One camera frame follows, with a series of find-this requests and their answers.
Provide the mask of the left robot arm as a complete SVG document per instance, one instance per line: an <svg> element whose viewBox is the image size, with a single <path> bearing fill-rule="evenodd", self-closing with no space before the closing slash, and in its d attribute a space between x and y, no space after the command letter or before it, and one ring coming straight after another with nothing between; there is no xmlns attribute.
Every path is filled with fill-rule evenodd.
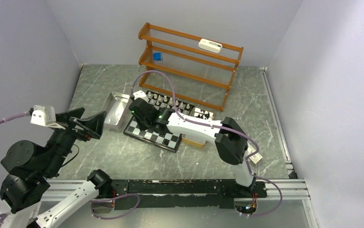
<svg viewBox="0 0 364 228"><path fill-rule="evenodd" d="M47 213L33 212L57 177L75 141L100 139L106 111L83 118L84 108L55 113L52 106L35 105L27 115L31 123L53 130L45 146L29 140L14 143L1 160L8 172L0 189L0 228L56 228L82 205L113 196L112 180L101 169L92 171L82 185Z"/></svg>

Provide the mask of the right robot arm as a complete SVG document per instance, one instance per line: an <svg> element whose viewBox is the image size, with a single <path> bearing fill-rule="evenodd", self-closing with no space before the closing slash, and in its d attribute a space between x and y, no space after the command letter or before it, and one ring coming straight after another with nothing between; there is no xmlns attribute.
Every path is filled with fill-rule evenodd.
<svg viewBox="0 0 364 228"><path fill-rule="evenodd" d="M238 193L247 197L254 192L256 178L247 161L249 137L234 119L205 120L183 114L176 106L156 108L142 98L134 99L129 110L142 130L185 134L214 144L220 159L234 172Z"/></svg>

